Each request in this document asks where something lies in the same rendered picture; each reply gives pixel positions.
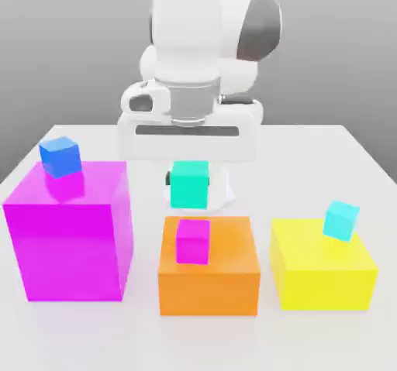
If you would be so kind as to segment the large orange box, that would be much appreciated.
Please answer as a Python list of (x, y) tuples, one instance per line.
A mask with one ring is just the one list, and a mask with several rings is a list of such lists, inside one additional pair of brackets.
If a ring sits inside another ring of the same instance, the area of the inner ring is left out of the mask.
[(175, 236), (180, 218), (165, 218), (158, 294), (160, 314), (255, 316), (261, 269), (247, 216), (211, 217), (209, 264), (178, 264)]

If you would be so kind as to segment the small teal cube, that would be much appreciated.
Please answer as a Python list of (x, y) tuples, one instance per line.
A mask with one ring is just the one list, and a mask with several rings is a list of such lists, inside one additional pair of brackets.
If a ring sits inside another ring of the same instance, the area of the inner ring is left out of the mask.
[(208, 161), (174, 161), (170, 173), (172, 208), (207, 209)]

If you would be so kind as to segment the small magenta cube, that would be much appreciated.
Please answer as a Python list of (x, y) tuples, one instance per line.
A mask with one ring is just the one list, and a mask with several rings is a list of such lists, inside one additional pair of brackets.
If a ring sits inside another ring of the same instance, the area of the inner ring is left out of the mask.
[(208, 265), (210, 229), (208, 219), (181, 219), (175, 236), (176, 262)]

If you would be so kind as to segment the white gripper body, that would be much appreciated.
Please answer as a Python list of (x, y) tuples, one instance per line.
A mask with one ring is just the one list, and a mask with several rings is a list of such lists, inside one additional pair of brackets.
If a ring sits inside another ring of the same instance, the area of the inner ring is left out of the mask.
[(119, 148), (125, 160), (250, 161), (255, 157), (260, 124), (250, 113), (210, 115), (204, 125), (181, 127), (121, 115)]

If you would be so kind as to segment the small blue cube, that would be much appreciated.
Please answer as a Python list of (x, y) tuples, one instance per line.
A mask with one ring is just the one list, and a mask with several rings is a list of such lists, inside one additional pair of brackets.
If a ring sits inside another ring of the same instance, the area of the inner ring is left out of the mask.
[(39, 151), (44, 170), (53, 178), (81, 171), (79, 146), (66, 136), (42, 141)]

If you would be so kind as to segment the small cyan cube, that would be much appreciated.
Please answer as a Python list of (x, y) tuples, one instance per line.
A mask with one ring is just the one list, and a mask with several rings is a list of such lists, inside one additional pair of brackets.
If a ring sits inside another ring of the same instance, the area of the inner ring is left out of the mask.
[(333, 201), (326, 211), (323, 234), (349, 242), (354, 233), (360, 208), (342, 201)]

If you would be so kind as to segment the large yellow box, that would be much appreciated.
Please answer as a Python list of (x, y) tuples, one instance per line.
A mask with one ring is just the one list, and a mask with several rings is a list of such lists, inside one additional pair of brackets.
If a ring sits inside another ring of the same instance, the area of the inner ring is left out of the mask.
[(283, 310), (365, 311), (378, 267), (357, 234), (349, 242), (323, 234), (319, 218), (271, 221), (269, 260)]

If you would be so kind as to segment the large magenta box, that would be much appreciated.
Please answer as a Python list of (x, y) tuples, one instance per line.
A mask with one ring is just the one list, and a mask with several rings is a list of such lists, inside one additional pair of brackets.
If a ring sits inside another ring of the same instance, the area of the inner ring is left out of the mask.
[(121, 301), (133, 257), (126, 163), (85, 161), (53, 178), (36, 165), (3, 204), (29, 301)]

